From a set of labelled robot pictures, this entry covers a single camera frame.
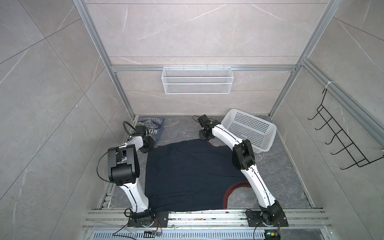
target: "red wire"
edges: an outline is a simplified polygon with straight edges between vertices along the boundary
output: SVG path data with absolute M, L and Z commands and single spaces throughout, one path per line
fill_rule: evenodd
M 277 230 L 276 234 L 278 234 L 280 231 L 280 222 L 277 222 L 277 223 L 279 224 L 279 229 Z

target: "metal vent grate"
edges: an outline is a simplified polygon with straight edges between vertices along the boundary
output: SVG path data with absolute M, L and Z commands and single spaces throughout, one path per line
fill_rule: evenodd
M 97 230 L 95 231 L 92 240 L 113 240 L 127 239 L 120 236 L 112 236 L 115 231 L 112 230 Z M 201 239 L 223 239 L 223 240 L 248 240 L 253 239 L 253 229 L 241 230 L 164 230 L 160 237 L 154 237 L 144 233 L 144 230 L 137 230 L 136 234 L 122 230 L 119 235 L 133 237 L 137 240 L 162 239 L 162 240 L 201 240 Z M 264 230 L 256 229 L 255 239 L 265 239 Z
M 229 93 L 233 81 L 230 67 L 163 68 L 166 94 Z

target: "marble tile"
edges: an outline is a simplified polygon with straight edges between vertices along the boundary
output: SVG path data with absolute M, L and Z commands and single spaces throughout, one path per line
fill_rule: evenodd
M 244 4 L 244 3 L 327 3 L 327 0 L 85 0 L 86 3 L 140 4 Z
M 104 69 L 85 93 L 103 120 L 108 124 L 120 102 L 120 96 Z
M 299 56 L 257 57 L 109 57 L 113 65 L 135 64 L 293 64 Z
M 80 19 L 72 0 L 20 0 L 20 2 L 46 37 Z
M 384 39 L 382 0 L 343 0 L 335 18 Z
M 289 71 L 234 71 L 231 91 L 280 91 L 289 75 Z
M 0 196 L 82 95 L 46 40 L 0 64 Z
M 319 149 L 324 157 L 330 170 L 373 239 L 380 239 L 384 230 L 381 222 L 384 219 L 377 209 L 384 209 L 384 203 L 381 200 L 382 191 L 380 190 L 381 182 L 384 181 L 382 174 L 384 159 L 360 168 L 354 166 L 347 170 L 340 169 L 341 167 L 346 168 L 353 164 L 352 158 L 345 150 L 337 155 L 331 155 L 330 153 L 335 153 L 342 149 L 340 141 L 334 139 L 330 145 L 326 145 L 325 142 L 330 142 L 333 137 L 331 129 L 326 126 L 321 130 L 315 130 L 316 127 L 319 128 L 324 124 L 324 120 L 319 116 L 314 120 L 308 120 L 308 118 L 312 118 L 315 115 L 315 109 L 321 103 L 323 97 L 321 92 L 323 89 L 320 83 L 308 72 L 304 71 L 291 87 L 286 100 L 292 106 L 293 111 L 313 139 L 317 149 Z M 372 161 L 382 157 L 382 146 L 330 93 L 325 95 L 323 105 L 369 160 Z M 344 141 L 343 134 L 340 133 L 338 136 L 345 145 L 350 143 L 350 141 Z M 356 159 L 363 159 L 363 156 L 358 153 L 355 147 L 351 146 L 348 149 Z
M 125 91 L 164 91 L 161 71 L 117 72 Z
M 384 124 L 384 41 L 332 19 L 310 59 Z
M 107 125 L 84 95 L 0 200 L 2 239 L 49 239 Z
M 354 239 L 356 236 L 370 239 L 369 232 L 348 197 L 286 100 L 273 120 L 279 132 L 284 133 L 283 143 L 300 174 L 299 178 L 303 180 L 315 207 L 325 209 L 337 236 L 341 240 Z
M 89 86 L 104 69 L 99 53 L 82 20 L 47 38 L 81 89 Z
M 112 131 L 113 135 L 115 135 L 118 142 L 122 143 L 125 139 L 126 132 L 122 126 L 123 121 L 130 121 L 130 117 L 124 107 L 122 101 L 119 102 L 109 124 L 108 127 Z
M 0 2 L 0 63 L 44 38 L 17 0 Z
M 99 158 L 110 147 L 118 146 L 119 142 L 107 128 L 88 162 L 83 174 L 64 208 L 59 222 L 53 231 L 51 239 L 80 239 L 86 216 L 91 209 L 96 209 L 106 182 L 101 180 L 95 173 L 95 166 Z M 108 179 L 107 157 L 104 156 L 99 164 L 100 176 Z
M 110 56 L 299 56 L 326 4 L 88 4 Z
M 267 114 L 280 91 L 232 91 L 229 94 L 165 94 L 163 91 L 126 91 L 136 115 L 225 115 L 232 108 Z

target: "gray marble floor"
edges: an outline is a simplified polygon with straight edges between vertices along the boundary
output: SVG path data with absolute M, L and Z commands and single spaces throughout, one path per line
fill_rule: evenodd
M 157 146 L 199 138 L 201 127 L 192 119 L 192 116 L 157 117 L 164 117 L 164 131 L 156 143 Z M 208 117 L 221 121 L 224 116 Z M 268 116 L 258 117 L 270 121 Z M 218 138 L 211 139 L 210 143 L 215 146 L 224 145 Z M 139 181 L 144 188 L 147 154 L 141 152 L 137 154 L 140 164 Z M 304 190 L 278 136 L 275 137 L 268 152 L 256 154 L 255 158 L 260 175 L 283 208 L 310 208 Z M 130 206 L 123 190 L 115 187 L 109 207 L 128 208 Z M 228 199 L 228 208 L 258 207 L 256 195 L 251 188 L 238 188 Z M 284 230 L 282 233 L 284 233 L 282 239 L 321 239 L 319 230 Z

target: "aluminum frame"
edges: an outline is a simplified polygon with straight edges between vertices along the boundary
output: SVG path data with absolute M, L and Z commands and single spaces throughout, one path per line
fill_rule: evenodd
M 327 86 L 332 96 L 384 147 L 384 127 L 309 59 L 305 58 L 302 64 L 319 83 Z
M 298 62 L 296 63 L 295 71 L 292 72 L 291 75 L 288 77 L 286 83 L 284 84 L 283 88 L 280 91 L 279 96 L 277 97 L 275 103 L 273 104 L 271 110 L 268 113 L 268 115 L 271 118 L 273 118 L 273 116 L 275 115 L 277 109 L 280 107 L 280 104 L 283 102 L 285 96 L 287 95 L 289 89 L 291 88 L 293 82 L 295 81 L 297 74 L 300 72 L 301 68 L 303 67 L 302 61 L 311 54 L 311 52 L 313 51 L 320 37 L 324 33 L 325 29 L 327 28 L 329 22 L 331 21 L 333 15 L 336 13 L 337 8 L 340 6 L 342 1 L 343 0 L 329 1 L 327 7 L 323 12 L 323 15 L 320 18 L 320 21 L 318 22 L 314 32 L 311 35 L 311 38 L 309 39 L 307 45 L 305 46 L 303 52 L 299 57 Z
M 124 89 L 121 86 L 121 83 L 120 83 L 118 77 L 116 76 L 116 74 L 114 73 L 114 71 L 111 68 L 111 66 L 112 66 L 111 61 L 109 60 L 109 57 L 107 55 L 107 52 L 105 51 L 104 45 L 101 42 L 100 36 L 97 33 L 97 30 L 94 26 L 92 18 L 88 12 L 87 6 L 86 6 L 84 0 L 73 0 L 73 2 L 74 2 L 75 6 L 76 6 L 76 8 L 80 14 L 81 19 L 83 20 L 83 22 L 85 24 L 85 27 L 88 30 L 88 33 L 89 33 L 89 35 L 93 41 L 93 44 L 95 45 L 97 52 L 99 53 L 99 56 L 100 56 L 101 60 L 103 61 L 109 76 L 112 79 L 113 84 L 115 85 L 117 92 L 119 93 L 119 96 L 120 96 L 120 98 L 124 104 L 124 107 L 125 107 L 128 115 L 130 116 L 131 120 L 132 120 L 134 118 L 133 110 L 132 110 L 131 106 L 129 105 L 127 96 L 125 95 Z
M 168 67 L 231 67 L 232 71 L 294 71 L 296 65 L 112 65 L 112 70 L 119 71 L 162 71 Z
M 90 210 L 83 230 L 118 230 L 127 223 L 125 209 Z M 288 229 L 332 229 L 323 209 L 284 209 Z M 254 229 L 248 226 L 245 209 L 219 209 L 196 212 L 170 212 L 163 229 Z M 261 225 L 259 229 L 277 229 Z

